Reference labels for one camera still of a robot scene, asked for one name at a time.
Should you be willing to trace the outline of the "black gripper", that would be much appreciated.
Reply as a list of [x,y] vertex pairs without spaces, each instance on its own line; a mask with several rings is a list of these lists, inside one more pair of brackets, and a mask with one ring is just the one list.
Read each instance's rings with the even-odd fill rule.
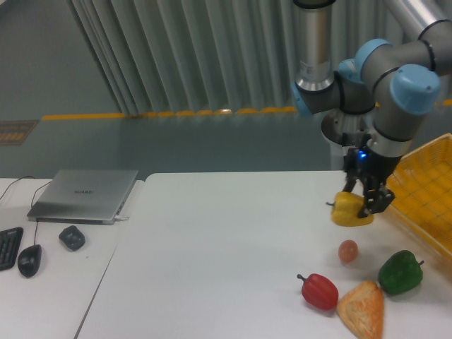
[[358,218],[382,213],[393,202],[395,194],[385,184],[400,159],[401,156],[380,155],[367,146],[348,149],[343,165],[343,171],[346,173],[343,191],[351,193],[357,180],[361,182],[364,202],[358,210]]

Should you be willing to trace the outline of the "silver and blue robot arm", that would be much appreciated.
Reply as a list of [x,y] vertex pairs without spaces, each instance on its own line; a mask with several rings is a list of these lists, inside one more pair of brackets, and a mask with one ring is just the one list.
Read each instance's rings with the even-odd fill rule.
[[363,44],[331,66],[332,1],[296,1],[302,51],[292,93],[300,114],[325,112],[323,135],[346,148],[344,191],[363,186],[357,217],[381,213],[394,193],[388,177],[410,147],[451,73],[451,20],[434,1],[387,1],[410,37]]

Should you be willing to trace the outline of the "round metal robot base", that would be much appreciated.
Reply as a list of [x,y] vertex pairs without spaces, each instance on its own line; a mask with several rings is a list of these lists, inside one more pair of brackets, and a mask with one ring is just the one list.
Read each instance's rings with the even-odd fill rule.
[[371,112],[349,114],[334,109],[323,118],[321,132],[328,141],[339,146],[358,146],[369,129],[370,120]]

